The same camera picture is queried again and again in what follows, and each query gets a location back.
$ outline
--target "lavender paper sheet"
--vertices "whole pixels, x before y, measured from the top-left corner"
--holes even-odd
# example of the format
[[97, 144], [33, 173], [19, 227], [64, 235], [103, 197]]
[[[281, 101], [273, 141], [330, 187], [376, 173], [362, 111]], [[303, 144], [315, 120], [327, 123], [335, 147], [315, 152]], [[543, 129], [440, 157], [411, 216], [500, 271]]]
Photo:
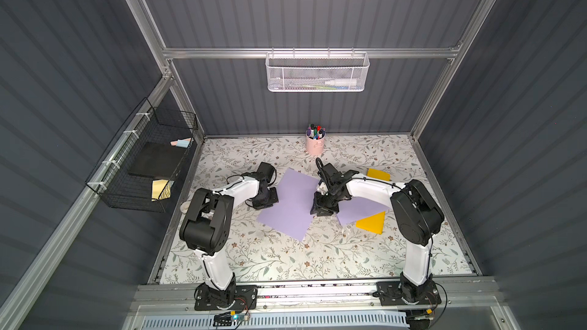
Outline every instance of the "lavender paper sheet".
[[257, 221], [303, 241], [312, 223], [310, 209], [318, 181], [317, 178], [288, 168], [277, 184], [279, 202], [263, 209]]
[[336, 216], [342, 226], [374, 216], [388, 209], [385, 205], [364, 197], [354, 197], [351, 200], [338, 202], [338, 208], [339, 213]]

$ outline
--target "wire basket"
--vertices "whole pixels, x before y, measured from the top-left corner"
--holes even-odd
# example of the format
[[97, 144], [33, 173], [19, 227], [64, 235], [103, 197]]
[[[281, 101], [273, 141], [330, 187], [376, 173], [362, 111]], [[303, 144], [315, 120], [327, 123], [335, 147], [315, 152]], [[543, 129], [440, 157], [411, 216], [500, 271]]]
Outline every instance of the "wire basket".
[[349, 55], [305, 55], [275, 57], [267, 53], [267, 88], [271, 92], [361, 92], [365, 87], [369, 57]]
[[[196, 125], [193, 113], [151, 107], [141, 117], [136, 128], [124, 132], [127, 134], [126, 140], [116, 155], [107, 162], [99, 162], [95, 165], [90, 177], [86, 180], [86, 185], [112, 208], [172, 211], [179, 199], [197, 147], [194, 133]], [[153, 178], [128, 174], [135, 158], [148, 142], [169, 145], [172, 141], [187, 138], [191, 138], [191, 141], [180, 163], [175, 167], [158, 198], [153, 199]], [[106, 172], [102, 174], [99, 181], [92, 180], [95, 172], [104, 163], [107, 164]]]

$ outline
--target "corrugated wall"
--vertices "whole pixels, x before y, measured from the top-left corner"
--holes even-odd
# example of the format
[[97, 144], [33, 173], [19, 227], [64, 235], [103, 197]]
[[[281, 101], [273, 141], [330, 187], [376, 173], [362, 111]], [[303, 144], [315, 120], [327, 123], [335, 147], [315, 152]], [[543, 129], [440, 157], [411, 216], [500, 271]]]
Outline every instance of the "corrugated wall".
[[446, 60], [371, 60], [363, 92], [267, 90], [265, 61], [178, 59], [208, 135], [298, 134], [309, 123], [328, 132], [409, 132]]
[[[479, 0], [146, 0], [167, 47], [448, 47]], [[258, 60], [175, 60], [207, 135], [407, 132], [444, 60], [373, 60], [365, 91], [267, 90]]]
[[584, 328], [587, 0], [499, 0], [420, 140], [524, 329]]
[[[124, 0], [0, 0], [0, 23], [3, 303], [161, 75]], [[167, 220], [100, 204], [21, 328], [119, 326]]]
[[167, 47], [447, 47], [479, 0], [147, 0]]

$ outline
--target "yellow sticky note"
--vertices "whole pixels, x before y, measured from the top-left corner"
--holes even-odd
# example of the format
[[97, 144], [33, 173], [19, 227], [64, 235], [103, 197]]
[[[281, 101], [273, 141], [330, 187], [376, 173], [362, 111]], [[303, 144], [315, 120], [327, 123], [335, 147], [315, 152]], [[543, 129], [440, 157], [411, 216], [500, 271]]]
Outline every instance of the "yellow sticky note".
[[[151, 198], [153, 200], [159, 199], [159, 195], [161, 195], [161, 192], [163, 191], [163, 189], [165, 189], [165, 185], [167, 185], [167, 182], [168, 180], [153, 180], [153, 189], [151, 191]], [[168, 197], [169, 196], [161, 196], [161, 199], [165, 199]]]
[[[391, 175], [387, 172], [369, 169], [367, 176], [373, 179], [379, 179], [383, 181], [391, 180]], [[361, 220], [358, 220], [356, 227], [369, 232], [381, 234], [383, 233], [383, 222], [385, 221], [385, 212], [382, 211], [374, 216], [370, 216]]]

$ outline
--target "pen holder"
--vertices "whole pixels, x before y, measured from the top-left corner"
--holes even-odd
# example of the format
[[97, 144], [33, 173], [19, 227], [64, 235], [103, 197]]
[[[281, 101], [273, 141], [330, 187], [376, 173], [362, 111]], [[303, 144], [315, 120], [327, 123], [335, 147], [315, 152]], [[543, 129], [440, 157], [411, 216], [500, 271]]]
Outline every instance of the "pen holder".
[[322, 155], [324, 151], [324, 139], [324, 137], [321, 139], [312, 139], [306, 135], [306, 151], [312, 156]]

